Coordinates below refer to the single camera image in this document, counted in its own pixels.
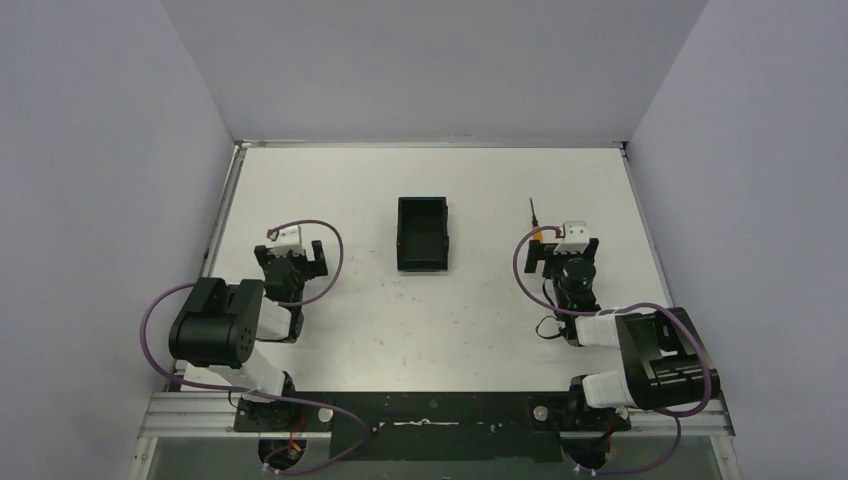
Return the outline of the orange handled screwdriver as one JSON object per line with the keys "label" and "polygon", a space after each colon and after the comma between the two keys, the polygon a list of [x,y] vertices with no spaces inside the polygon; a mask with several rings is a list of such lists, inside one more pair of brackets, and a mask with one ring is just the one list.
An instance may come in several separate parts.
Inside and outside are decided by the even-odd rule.
{"label": "orange handled screwdriver", "polygon": [[[534,201],[533,201],[532,197],[529,198],[529,205],[530,205],[530,211],[531,211],[531,225],[532,225],[533,229],[537,230],[540,227],[540,224],[539,224],[538,218],[536,216],[535,205],[534,205]],[[535,241],[539,242],[539,243],[543,243],[544,242],[543,233],[541,231],[537,230],[533,235],[533,239]]]}

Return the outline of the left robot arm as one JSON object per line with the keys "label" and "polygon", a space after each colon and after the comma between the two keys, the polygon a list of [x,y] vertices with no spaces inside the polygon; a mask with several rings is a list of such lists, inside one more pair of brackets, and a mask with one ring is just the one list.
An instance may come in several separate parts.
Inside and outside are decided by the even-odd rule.
{"label": "left robot arm", "polygon": [[256,246],[261,280],[229,284],[221,278],[199,279],[169,333],[175,359],[222,377],[237,390],[240,419],[273,431],[300,426],[306,409],[289,397],[295,392],[290,374],[274,366],[258,346],[299,339],[305,285],[328,274],[321,241],[312,241],[311,248],[307,254],[296,241]]}

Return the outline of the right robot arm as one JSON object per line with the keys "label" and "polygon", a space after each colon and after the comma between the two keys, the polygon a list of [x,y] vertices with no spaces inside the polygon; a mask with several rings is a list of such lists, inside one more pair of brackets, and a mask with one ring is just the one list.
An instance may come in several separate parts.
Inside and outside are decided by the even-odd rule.
{"label": "right robot arm", "polygon": [[604,309],[593,283],[596,238],[577,248],[566,242],[521,241],[525,265],[515,276],[542,273],[541,296],[531,299],[557,322],[557,337],[574,347],[610,349],[620,367],[573,379],[563,401],[565,419],[585,429],[603,413],[637,408],[672,418],[693,416],[721,392],[721,380],[687,311],[650,302]]}

